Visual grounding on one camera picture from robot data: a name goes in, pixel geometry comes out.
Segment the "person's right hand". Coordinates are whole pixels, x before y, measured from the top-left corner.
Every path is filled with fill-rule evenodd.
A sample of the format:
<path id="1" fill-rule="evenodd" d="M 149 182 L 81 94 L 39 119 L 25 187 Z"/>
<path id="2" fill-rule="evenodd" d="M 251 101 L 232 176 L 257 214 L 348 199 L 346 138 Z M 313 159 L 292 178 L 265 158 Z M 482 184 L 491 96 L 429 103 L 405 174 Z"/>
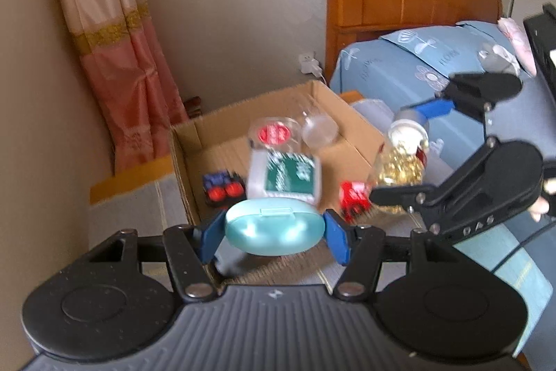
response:
<path id="1" fill-rule="evenodd" d="M 544 192 L 550 196 L 554 196 L 556 192 L 556 179 L 551 178 L 544 181 Z M 543 215 L 548 214 L 551 208 L 551 202 L 544 197 L 539 197 L 535 203 L 529 208 L 529 213 L 535 222 L 539 222 Z"/>

